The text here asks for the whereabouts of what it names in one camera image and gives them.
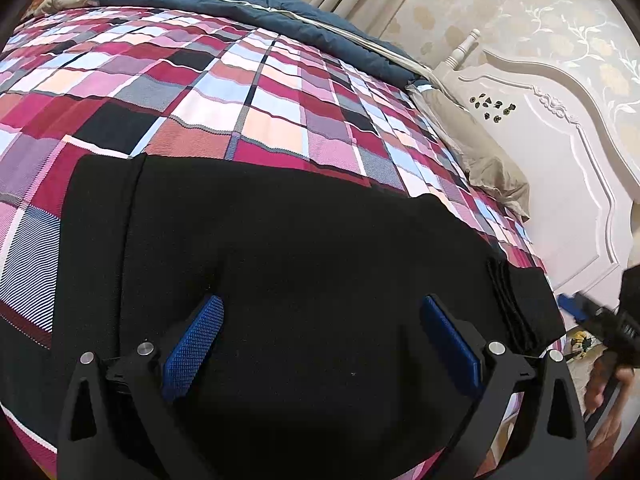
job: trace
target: mattress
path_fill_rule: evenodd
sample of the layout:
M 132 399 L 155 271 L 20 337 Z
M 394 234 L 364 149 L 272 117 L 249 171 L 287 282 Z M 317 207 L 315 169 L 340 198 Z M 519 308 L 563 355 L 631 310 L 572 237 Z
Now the mattress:
M 74 9 L 20 26 L 0 60 L 0 322 L 50 349 L 60 217 L 75 164 L 88 153 L 141 152 L 430 193 L 512 264 L 542 266 L 519 219 L 469 186 L 401 89 L 228 18 Z M 0 400 L 53 473 L 55 448 Z

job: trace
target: blue gripper pad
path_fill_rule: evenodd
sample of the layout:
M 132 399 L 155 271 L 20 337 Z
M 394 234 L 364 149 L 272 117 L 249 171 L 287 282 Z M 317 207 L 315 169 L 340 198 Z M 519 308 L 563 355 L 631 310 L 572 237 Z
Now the blue gripper pad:
M 422 302 L 420 323 L 457 390 L 468 397 L 480 395 L 483 390 L 481 364 L 431 296 Z
M 560 294 L 556 299 L 558 302 L 558 306 L 567 311 L 569 314 L 574 316 L 575 320 L 580 323 L 587 319 L 587 315 L 580 309 L 578 302 L 575 301 L 575 298 L 571 296 L 566 296 L 565 294 Z
M 162 368 L 162 398 L 166 402 L 187 394 L 220 331 L 224 315 L 222 300 L 211 296 L 166 359 Z

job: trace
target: metal screw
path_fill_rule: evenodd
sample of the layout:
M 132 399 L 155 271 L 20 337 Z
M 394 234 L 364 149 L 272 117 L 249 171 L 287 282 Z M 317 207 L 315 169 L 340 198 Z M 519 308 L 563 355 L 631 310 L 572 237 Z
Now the metal screw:
M 561 363 L 564 361 L 564 356 L 558 350 L 550 350 L 549 357 L 551 357 L 556 363 Z
M 154 351 L 154 344 L 151 341 L 145 341 L 138 345 L 139 355 L 149 355 Z
M 506 350 L 506 348 L 499 341 L 491 341 L 489 343 L 489 352 L 491 352 L 492 354 L 502 355 L 502 354 L 504 354 L 505 350 Z
M 84 354 L 82 354 L 80 356 L 80 362 L 83 365 L 87 365 L 93 360 L 94 360 L 94 353 L 93 352 L 85 352 Z

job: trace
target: white headboard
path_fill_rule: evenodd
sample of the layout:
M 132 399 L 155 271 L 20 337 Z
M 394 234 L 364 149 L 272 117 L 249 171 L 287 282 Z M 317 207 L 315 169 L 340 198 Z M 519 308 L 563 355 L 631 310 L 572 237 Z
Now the white headboard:
M 631 206 L 640 202 L 638 167 L 599 99 L 561 68 L 485 49 L 487 63 L 455 70 L 478 35 L 473 31 L 435 74 L 529 180 L 525 229 L 554 293 L 583 290 L 616 307 L 632 248 Z

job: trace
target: wallpaper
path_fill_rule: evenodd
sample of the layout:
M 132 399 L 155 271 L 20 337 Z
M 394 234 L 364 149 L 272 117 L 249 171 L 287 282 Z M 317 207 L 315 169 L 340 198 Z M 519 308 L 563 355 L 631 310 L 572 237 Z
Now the wallpaper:
M 405 0 L 382 38 L 435 67 L 472 28 L 501 53 L 581 74 L 640 165 L 640 46 L 610 0 Z

